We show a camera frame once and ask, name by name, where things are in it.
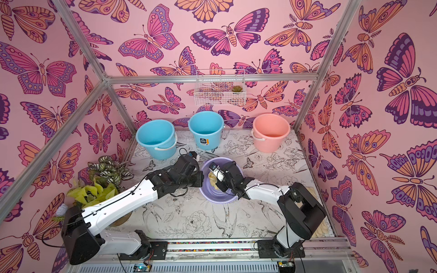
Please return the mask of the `yellow cleaning cloth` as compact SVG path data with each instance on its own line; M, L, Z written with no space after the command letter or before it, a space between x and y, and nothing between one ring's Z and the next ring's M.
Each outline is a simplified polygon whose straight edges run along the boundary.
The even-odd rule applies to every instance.
M217 186L217 177L213 172L208 174L210 185L216 190L219 191L219 187Z

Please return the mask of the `purple plastic bucket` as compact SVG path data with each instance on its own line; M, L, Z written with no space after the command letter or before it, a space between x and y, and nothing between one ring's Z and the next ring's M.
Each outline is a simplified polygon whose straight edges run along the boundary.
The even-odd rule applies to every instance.
M208 201L215 204L228 204L238 200L238 197L235 196L230 189L228 189L226 192L222 192L221 190L216 190L215 187L210 183L208 177L210 173L209 165L211 163L216 163L218 166L222 167L223 165L231 161L232 159L229 158L218 157L218 158L207 160L202 165L201 171L204 174L204 181L203 181L203 186L200 189L200 192Z

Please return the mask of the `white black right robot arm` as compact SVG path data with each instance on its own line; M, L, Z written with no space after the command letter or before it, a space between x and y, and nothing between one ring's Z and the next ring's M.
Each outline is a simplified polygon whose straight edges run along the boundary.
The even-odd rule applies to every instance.
M278 257L290 257L302 243L311 239L326 217L321 203L301 183L287 187L245 177L236 162L222 167L212 162L208 168L216 176L216 185L222 192L232 192L238 199L277 205L281 210L284 227L270 241L268 248Z

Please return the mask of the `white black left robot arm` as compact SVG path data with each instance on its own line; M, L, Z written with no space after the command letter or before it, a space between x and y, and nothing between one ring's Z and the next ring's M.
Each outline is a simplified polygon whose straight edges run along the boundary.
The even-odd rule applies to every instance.
M204 175L198 154L190 151L175 164L148 173L138 184L97 205L69 208L61 230L71 265L80 265L97 255L115 255L120 260L148 259L152 246L141 230L107 232L106 228L135 209L179 189L200 188Z

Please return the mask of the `left light blue bucket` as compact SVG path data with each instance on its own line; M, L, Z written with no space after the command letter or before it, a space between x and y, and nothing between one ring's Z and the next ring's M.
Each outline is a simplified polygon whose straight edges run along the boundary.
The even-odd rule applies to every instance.
M176 153L176 135L174 125L164 119L143 124L135 135L137 143L146 149L153 159L166 160Z

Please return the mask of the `light blue bucket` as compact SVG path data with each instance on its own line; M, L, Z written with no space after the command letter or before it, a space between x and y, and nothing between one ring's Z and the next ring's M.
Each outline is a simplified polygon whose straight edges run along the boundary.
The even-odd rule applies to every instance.
M223 117L213 111L198 112L188 122L188 128L193 134L196 145L203 150L219 147L224 127Z
M176 135L174 125L164 119L143 124L135 135L137 143L146 149L153 159L166 160L176 153Z

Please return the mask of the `middle light blue bucket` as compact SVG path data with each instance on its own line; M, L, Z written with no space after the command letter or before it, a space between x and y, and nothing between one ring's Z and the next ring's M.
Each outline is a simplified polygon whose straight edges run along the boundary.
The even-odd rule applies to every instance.
M213 111L198 112L188 122L188 128L193 134L196 145L203 150L219 147L224 127L223 117Z

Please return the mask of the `pink plastic bucket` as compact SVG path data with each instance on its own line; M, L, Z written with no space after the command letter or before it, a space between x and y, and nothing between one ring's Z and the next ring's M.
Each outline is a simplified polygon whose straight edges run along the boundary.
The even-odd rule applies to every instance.
M279 149L290 131L290 124L283 117L265 113L254 119L251 135L257 150L273 153Z

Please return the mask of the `potted green leafy plant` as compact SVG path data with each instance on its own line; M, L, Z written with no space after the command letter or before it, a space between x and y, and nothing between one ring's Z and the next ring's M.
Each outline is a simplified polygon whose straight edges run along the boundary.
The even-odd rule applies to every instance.
M91 207L124 191L121 183L133 177L127 162L104 155L95 163L89 162L88 167L79 172L79 182L67 192L67 196L81 209Z

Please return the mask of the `small green succulent plant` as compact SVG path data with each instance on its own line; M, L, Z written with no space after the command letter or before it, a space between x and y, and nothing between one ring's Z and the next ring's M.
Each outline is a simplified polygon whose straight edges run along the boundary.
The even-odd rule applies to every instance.
M236 86L233 86L232 87L232 92L233 93L241 93L241 92L243 92L243 87L242 86L239 86L239 85L236 85Z

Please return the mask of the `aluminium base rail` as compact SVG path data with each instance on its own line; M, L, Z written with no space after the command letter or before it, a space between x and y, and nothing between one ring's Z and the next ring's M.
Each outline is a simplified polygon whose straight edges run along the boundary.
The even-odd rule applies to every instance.
M358 273L346 240L306 241L292 254L279 257L264 238L234 240L158 240L154 255L144 260L120 260L102 255L67 273Z

